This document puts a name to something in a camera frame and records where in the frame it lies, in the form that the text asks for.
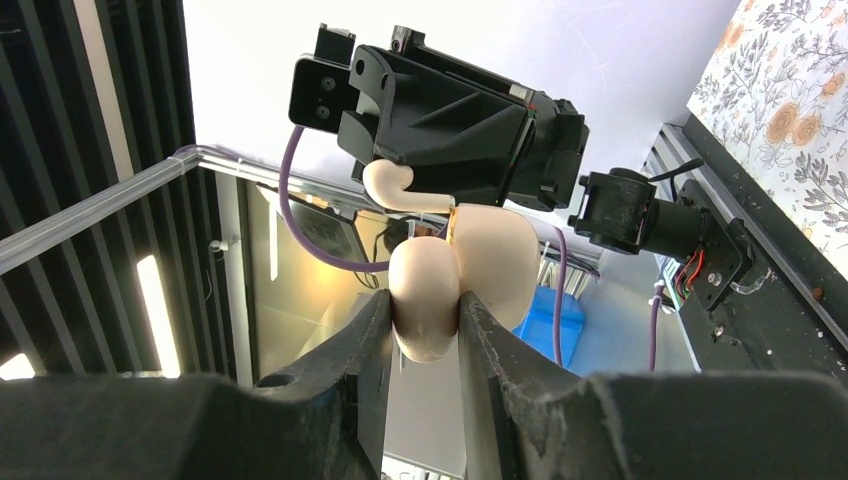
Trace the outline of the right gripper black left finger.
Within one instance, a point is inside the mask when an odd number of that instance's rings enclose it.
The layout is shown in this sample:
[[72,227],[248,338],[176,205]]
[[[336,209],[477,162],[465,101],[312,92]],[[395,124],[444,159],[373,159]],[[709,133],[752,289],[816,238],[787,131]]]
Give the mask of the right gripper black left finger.
[[391,305],[374,293],[296,361],[216,375],[50,375],[1,385],[5,479],[376,479]]

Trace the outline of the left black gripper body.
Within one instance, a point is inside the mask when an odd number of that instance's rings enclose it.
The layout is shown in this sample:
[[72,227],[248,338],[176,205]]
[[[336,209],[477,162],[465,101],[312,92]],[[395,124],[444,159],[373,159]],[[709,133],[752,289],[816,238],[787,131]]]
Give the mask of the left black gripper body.
[[386,159],[411,168],[412,192],[544,212],[569,205],[589,135],[570,101],[432,49],[401,26],[390,48],[353,51],[349,84],[359,97],[341,115],[337,144],[356,160],[355,182]]

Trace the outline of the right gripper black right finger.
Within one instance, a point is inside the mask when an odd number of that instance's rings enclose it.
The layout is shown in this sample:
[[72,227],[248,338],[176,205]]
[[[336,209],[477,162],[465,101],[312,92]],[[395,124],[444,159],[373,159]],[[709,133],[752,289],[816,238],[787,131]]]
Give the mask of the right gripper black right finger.
[[579,377],[472,292],[458,351],[470,479],[843,479],[847,393],[807,372]]

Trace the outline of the pink earbud charging case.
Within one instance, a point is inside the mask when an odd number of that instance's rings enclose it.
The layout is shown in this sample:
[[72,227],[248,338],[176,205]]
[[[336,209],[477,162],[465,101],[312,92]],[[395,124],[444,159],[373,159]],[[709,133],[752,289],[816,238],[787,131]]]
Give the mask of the pink earbud charging case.
[[400,243],[389,260],[392,323],[403,355],[431,363],[450,349],[460,327],[460,297],[474,293],[507,330],[526,317],[537,285],[539,238],[510,210],[464,204],[444,237]]

